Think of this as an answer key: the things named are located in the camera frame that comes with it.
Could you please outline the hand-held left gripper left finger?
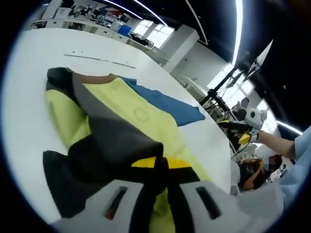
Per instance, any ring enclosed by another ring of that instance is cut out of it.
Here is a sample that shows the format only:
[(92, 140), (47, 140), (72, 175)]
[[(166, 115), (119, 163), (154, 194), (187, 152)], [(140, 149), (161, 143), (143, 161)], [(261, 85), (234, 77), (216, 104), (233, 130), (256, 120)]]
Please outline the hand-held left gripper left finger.
[(166, 168), (165, 158), (136, 161), (89, 197), (84, 210), (52, 226), (58, 233), (148, 233)]

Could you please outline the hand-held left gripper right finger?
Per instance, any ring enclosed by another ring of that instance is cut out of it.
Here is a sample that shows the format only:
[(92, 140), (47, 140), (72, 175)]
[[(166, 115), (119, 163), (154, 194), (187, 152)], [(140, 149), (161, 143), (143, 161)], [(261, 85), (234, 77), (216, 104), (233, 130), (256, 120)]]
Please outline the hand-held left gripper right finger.
[(168, 201), (178, 233), (245, 233), (251, 216), (237, 200), (208, 180), (200, 180), (185, 161), (167, 160)]

